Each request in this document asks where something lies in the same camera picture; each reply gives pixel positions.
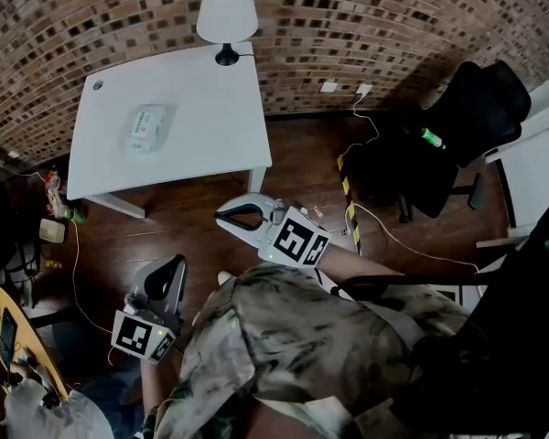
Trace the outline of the white plastic container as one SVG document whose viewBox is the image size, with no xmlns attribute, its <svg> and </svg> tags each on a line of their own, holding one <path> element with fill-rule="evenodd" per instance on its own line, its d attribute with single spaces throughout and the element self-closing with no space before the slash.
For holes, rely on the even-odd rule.
<svg viewBox="0 0 549 439">
<path fill-rule="evenodd" d="M 38 235 L 45 242 L 61 244 L 65 241 L 66 226 L 52 219 L 42 219 L 39 224 Z"/>
</svg>

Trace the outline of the person's right forearm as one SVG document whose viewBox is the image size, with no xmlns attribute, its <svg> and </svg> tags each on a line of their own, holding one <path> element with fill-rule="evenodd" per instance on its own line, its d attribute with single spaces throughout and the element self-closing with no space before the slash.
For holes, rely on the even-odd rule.
<svg viewBox="0 0 549 439">
<path fill-rule="evenodd" d="M 335 283 L 357 276 L 397 275 L 398 272 L 357 253 L 329 244 L 318 261 L 317 268 Z"/>
</svg>

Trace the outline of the white table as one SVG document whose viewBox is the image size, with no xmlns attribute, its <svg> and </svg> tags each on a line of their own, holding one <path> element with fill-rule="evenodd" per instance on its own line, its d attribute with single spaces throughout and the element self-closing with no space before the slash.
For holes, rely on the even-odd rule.
<svg viewBox="0 0 549 439">
<path fill-rule="evenodd" d="M 272 165 L 251 42 L 241 59 L 219 65 L 220 46 L 181 49 L 101 70 L 84 82 L 70 149 L 67 197 L 142 219 L 145 211 L 116 192 L 230 172 L 249 174 L 260 191 Z M 130 153 L 137 114 L 165 109 L 156 150 Z"/>
</svg>

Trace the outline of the black office chair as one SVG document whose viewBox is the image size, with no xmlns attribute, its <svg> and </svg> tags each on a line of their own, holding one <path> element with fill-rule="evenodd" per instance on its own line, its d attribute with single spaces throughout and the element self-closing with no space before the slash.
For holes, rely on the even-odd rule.
<svg viewBox="0 0 549 439">
<path fill-rule="evenodd" d="M 531 107 L 529 92 L 506 62 L 462 63 L 430 107 L 410 104 L 374 116 L 373 135 L 347 158 L 358 199 L 377 207 L 398 206 L 402 222 L 411 221 L 415 210 L 437 218 L 454 195 L 477 209 L 484 195 L 481 177 L 459 186 L 458 172 L 518 139 Z M 424 140 L 424 127 L 446 148 Z"/>
</svg>

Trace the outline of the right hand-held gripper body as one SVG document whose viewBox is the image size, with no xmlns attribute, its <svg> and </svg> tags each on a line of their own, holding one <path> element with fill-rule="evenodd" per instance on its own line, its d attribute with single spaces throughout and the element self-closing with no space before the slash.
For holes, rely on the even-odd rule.
<svg viewBox="0 0 549 439">
<path fill-rule="evenodd" d="M 266 231 L 258 256 L 294 268 L 313 268 L 330 243 L 328 231 L 313 221 L 302 209 L 282 200 L 261 200 Z"/>
</svg>

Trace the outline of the white plastic packet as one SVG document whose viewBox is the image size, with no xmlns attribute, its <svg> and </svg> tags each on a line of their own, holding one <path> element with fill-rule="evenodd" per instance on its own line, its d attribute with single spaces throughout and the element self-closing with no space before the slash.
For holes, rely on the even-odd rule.
<svg viewBox="0 0 549 439">
<path fill-rule="evenodd" d="M 134 107 L 125 119 L 120 145 L 127 154 L 151 155 L 164 146 L 176 113 L 173 104 L 148 103 Z"/>
</svg>

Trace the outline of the black keyboard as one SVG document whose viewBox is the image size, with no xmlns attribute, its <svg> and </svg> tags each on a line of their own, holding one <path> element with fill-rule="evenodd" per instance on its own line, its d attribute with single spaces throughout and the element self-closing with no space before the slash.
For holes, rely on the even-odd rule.
<svg viewBox="0 0 549 439">
<path fill-rule="evenodd" d="M 0 329 L 0 359 L 9 368 L 13 360 L 16 344 L 17 324 L 15 319 L 5 308 L 2 314 Z"/>
</svg>

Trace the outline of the person's left forearm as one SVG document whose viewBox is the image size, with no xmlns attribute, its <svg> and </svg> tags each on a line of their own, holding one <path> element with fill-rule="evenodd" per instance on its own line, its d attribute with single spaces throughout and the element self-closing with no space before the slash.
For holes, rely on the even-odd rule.
<svg viewBox="0 0 549 439">
<path fill-rule="evenodd" d="M 168 398 L 176 382 L 176 375 L 170 357 L 165 357 L 158 364 L 142 359 L 140 372 L 144 412 L 148 415 Z"/>
</svg>

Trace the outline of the white shade table lamp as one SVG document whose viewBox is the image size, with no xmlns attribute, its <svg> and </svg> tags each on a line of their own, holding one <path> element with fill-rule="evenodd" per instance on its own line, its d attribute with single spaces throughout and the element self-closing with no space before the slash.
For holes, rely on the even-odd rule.
<svg viewBox="0 0 549 439">
<path fill-rule="evenodd" d="M 202 39 L 221 45 L 215 61 L 221 66 L 234 65 L 240 54 L 232 44 L 248 39 L 258 29 L 254 0 L 201 0 L 196 27 Z"/>
</svg>

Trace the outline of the yellow round table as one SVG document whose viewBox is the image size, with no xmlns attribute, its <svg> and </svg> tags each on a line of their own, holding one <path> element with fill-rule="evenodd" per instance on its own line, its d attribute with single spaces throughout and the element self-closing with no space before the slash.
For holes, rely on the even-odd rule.
<svg viewBox="0 0 549 439">
<path fill-rule="evenodd" d="M 14 322 L 17 324 L 15 343 L 19 344 L 19 354 L 24 348 L 38 364 L 43 365 L 52 379 L 51 384 L 62 400 L 68 398 L 68 390 L 65 381 L 60 376 L 59 369 L 50 356 L 42 339 L 36 329 L 32 326 L 25 312 L 17 305 L 12 297 L 0 286 L 0 315 L 7 309 Z M 5 363 L 0 359 L 0 363 L 5 368 Z"/>
</svg>

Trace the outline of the yellow black striped floor strip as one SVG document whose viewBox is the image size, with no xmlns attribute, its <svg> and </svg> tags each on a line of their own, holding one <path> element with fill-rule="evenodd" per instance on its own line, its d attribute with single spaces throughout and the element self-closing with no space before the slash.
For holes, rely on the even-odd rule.
<svg viewBox="0 0 549 439">
<path fill-rule="evenodd" d="M 353 239 L 356 253 L 361 255 L 361 236 L 359 223 L 356 216 L 355 203 L 351 195 L 350 182 L 348 178 L 348 168 L 346 166 L 345 154 L 337 157 L 337 165 L 343 194 L 345 196 L 347 207 L 344 212 L 345 231 L 346 235 L 350 235 Z"/>
</svg>

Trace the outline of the black equipment bag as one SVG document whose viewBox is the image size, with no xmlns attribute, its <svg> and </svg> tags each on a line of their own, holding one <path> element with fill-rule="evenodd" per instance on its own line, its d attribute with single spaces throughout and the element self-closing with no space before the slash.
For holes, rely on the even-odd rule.
<svg viewBox="0 0 549 439">
<path fill-rule="evenodd" d="M 484 295 L 462 328 L 414 347 L 420 377 L 394 397 L 407 427 L 436 434 L 549 432 L 549 207 L 501 267 L 466 275 Z"/>
</svg>

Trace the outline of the person's camouflage shirt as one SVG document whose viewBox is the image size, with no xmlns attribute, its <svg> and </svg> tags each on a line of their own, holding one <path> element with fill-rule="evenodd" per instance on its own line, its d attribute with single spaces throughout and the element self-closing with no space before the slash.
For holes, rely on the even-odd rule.
<svg viewBox="0 0 549 439">
<path fill-rule="evenodd" d="M 257 400 L 335 397 L 352 416 L 340 439 L 443 439 L 404 426 L 391 406 L 414 375 L 414 344 L 451 337 L 467 318 L 424 285 L 391 285 L 371 303 L 330 294 L 303 271 L 259 265 L 209 297 L 144 437 L 242 439 Z"/>
</svg>

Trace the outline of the white cabinet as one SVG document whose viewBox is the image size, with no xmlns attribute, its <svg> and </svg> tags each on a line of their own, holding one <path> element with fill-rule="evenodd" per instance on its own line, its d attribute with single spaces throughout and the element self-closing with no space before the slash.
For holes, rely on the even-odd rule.
<svg viewBox="0 0 549 439">
<path fill-rule="evenodd" d="M 518 243 L 530 234 L 549 206 L 549 80 L 530 92 L 532 107 L 521 137 L 488 152 L 487 163 L 506 180 L 509 228 L 506 236 L 478 241 L 477 248 Z"/>
</svg>

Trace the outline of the person's leg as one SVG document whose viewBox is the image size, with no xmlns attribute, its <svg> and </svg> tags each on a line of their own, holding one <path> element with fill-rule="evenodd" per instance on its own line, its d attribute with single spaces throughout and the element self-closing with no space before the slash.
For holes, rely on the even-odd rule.
<svg viewBox="0 0 549 439">
<path fill-rule="evenodd" d="M 260 399 L 251 409 L 244 439 L 340 439 L 351 422 L 335 397 L 310 402 Z"/>
</svg>

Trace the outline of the bright green bottle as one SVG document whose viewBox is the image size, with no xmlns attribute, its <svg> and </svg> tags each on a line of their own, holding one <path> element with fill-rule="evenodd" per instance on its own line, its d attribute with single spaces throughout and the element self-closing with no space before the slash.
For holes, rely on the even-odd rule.
<svg viewBox="0 0 549 439">
<path fill-rule="evenodd" d="M 421 137 L 426 140 L 429 144 L 432 146 L 439 148 L 439 149 L 445 149 L 446 145 L 443 141 L 443 139 L 438 136 L 437 134 L 430 131 L 428 128 L 424 127 L 421 129 Z"/>
</svg>

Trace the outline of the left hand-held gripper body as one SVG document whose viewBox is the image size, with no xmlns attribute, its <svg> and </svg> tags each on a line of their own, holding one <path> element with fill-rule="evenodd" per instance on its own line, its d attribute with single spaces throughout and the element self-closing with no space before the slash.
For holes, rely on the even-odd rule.
<svg viewBox="0 0 549 439">
<path fill-rule="evenodd" d="M 179 298 L 148 301 L 127 297 L 117 310 L 112 346 L 136 358 L 158 364 L 178 340 L 182 328 Z"/>
</svg>

